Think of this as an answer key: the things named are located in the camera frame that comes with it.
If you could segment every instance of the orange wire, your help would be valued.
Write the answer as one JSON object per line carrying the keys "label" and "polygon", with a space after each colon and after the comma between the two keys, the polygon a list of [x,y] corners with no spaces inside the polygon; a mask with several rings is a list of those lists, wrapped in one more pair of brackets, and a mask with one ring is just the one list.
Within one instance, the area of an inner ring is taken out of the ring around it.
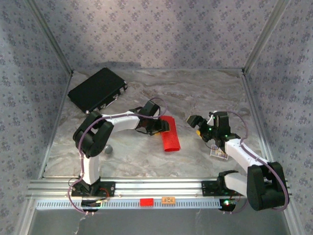
{"label": "orange wire", "polygon": [[100,188],[100,190],[105,191],[105,192],[106,192],[106,194],[107,194],[107,197],[110,197],[110,194],[109,194],[109,192],[107,191],[107,189],[106,189],[106,188]]}

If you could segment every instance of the red foam block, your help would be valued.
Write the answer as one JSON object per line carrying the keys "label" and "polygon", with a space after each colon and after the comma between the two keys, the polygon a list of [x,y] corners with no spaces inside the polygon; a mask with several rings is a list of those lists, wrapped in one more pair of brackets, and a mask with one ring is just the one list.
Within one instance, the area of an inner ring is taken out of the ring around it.
{"label": "red foam block", "polygon": [[152,207],[154,205],[153,198],[141,198],[140,199],[140,206],[141,207]]}
{"label": "red foam block", "polygon": [[171,116],[162,116],[162,120],[165,120],[170,125],[170,131],[162,132],[162,140],[165,152],[173,152],[180,150],[180,144],[177,136],[175,119]]}

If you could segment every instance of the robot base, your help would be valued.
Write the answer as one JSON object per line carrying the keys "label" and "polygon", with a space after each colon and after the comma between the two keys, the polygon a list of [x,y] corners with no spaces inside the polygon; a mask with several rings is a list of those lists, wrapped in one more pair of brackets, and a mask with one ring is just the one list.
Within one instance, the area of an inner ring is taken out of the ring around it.
{"label": "robot base", "polygon": [[84,180],[74,185],[72,197],[113,197],[115,192],[115,182],[101,182],[100,178],[92,185],[87,184]]}

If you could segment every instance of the marble surface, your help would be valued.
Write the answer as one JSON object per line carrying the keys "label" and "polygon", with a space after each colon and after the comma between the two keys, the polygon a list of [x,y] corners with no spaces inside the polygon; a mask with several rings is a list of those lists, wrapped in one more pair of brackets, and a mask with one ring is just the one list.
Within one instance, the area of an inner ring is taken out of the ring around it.
{"label": "marble surface", "polygon": [[[257,133],[249,111],[241,78],[233,72],[217,70],[117,70],[128,82],[127,91],[103,114],[117,114],[144,105],[152,97],[161,97],[168,104],[166,115],[176,120],[181,150],[164,152],[160,135],[147,136],[126,130],[110,136],[113,147],[109,155],[100,155],[102,177],[215,177],[219,172],[241,167],[210,157],[208,149],[186,120],[190,115],[207,118],[209,111],[233,110],[247,121],[249,138],[246,144],[261,155]],[[75,72],[69,90],[91,74]],[[80,172],[78,150],[72,135],[86,118],[66,96],[59,126],[45,169],[45,177],[77,176]],[[230,115],[232,132],[243,136],[241,121]]]}

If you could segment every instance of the yellow component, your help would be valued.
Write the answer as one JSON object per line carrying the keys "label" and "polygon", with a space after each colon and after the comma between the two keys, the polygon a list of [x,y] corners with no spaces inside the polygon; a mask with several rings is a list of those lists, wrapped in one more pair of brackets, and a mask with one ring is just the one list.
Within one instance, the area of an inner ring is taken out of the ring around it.
{"label": "yellow component", "polygon": [[161,203],[163,205],[174,205],[176,203],[175,197],[162,197]]}

